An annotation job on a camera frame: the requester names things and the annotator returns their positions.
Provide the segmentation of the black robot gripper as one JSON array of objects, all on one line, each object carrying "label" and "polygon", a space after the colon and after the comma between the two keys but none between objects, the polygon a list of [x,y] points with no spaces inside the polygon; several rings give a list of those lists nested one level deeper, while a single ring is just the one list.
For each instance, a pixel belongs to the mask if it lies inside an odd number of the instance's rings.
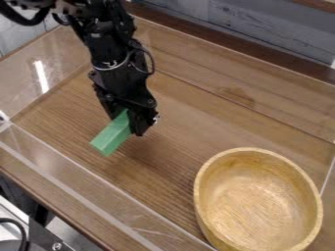
[{"label": "black robot gripper", "polygon": [[132,40],[122,60],[94,61],[90,73],[108,117],[114,120],[128,109],[130,128],[136,136],[143,136],[158,121],[158,102],[147,86],[155,70],[151,52],[138,40]]}]

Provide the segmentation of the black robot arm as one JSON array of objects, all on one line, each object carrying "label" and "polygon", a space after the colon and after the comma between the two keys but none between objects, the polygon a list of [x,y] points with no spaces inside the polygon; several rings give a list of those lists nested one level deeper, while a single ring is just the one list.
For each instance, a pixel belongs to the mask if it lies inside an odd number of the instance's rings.
[{"label": "black robot arm", "polygon": [[135,38],[135,19],[123,1],[0,0],[0,15],[23,26],[39,25],[52,17],[72,28],[90,50],[90,78],[106,113],[112,119],[124,115],[131,133],[144,135],[159,115],[147,86],[156,64]]}]

